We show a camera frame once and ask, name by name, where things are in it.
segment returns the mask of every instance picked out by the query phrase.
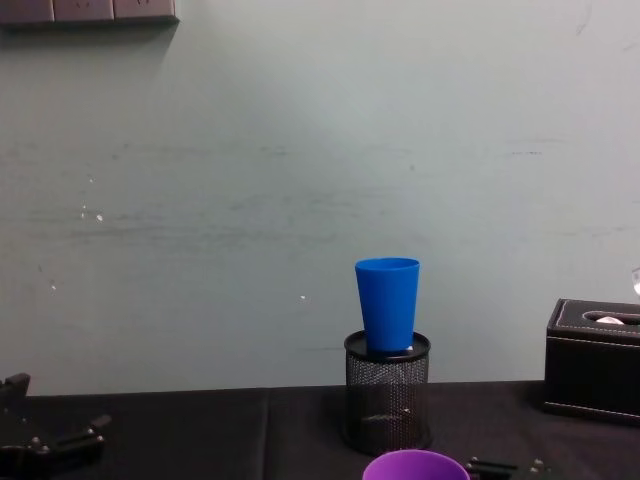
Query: wall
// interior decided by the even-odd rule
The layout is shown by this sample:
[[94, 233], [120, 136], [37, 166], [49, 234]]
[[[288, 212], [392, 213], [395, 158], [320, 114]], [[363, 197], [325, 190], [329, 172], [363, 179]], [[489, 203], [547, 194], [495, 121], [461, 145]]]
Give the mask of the wall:
[[541, 378], [558, 297], [635, 301], [638, 2], [180, 4], [1, 37], [4, 375], [340, 383], [368, 256], [422, 260], [435, 381]]

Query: metal mesh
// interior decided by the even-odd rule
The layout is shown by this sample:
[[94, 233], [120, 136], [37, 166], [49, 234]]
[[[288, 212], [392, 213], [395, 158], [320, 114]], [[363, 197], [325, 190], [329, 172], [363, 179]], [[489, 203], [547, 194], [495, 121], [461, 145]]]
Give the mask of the metal mesh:
[[429, 357], [380, 363], [347, 351], [346, 360], [347, 441], [372, 455], [426, 447]]

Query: black tablecloth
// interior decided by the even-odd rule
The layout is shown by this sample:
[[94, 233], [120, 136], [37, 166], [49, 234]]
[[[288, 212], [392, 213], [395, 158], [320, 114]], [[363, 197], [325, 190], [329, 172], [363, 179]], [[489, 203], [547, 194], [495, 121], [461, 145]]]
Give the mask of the black tablecloth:
[[[640, 429], [546, 415], [537, 382], [430, 385], [432, 449], [531, 464], [567, 480], [640, 478]], [[370, 457], [340, 437], [341, 387], [38, 397], [25, 409], [53, 432], [113, 417], [96, 467], [64, 479], [357, 480]]]

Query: purple cup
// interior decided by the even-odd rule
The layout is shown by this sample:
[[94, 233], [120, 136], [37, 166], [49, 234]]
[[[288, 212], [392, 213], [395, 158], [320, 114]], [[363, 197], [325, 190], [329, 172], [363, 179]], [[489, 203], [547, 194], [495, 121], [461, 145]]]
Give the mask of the purple cup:
[[362, 480], [470, 480], [455, 460], [427, 450], [398, 450], [376, 458]]

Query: tissue box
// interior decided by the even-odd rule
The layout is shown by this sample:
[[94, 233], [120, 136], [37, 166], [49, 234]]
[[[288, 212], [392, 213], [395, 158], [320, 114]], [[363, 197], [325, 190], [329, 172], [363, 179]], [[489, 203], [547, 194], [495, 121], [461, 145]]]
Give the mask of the tissue box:
[[[596, 323], [607, 316], [625, 325]], [[640, 305], [558, 301], [547, 326], [544, 406], [640, 425]]]

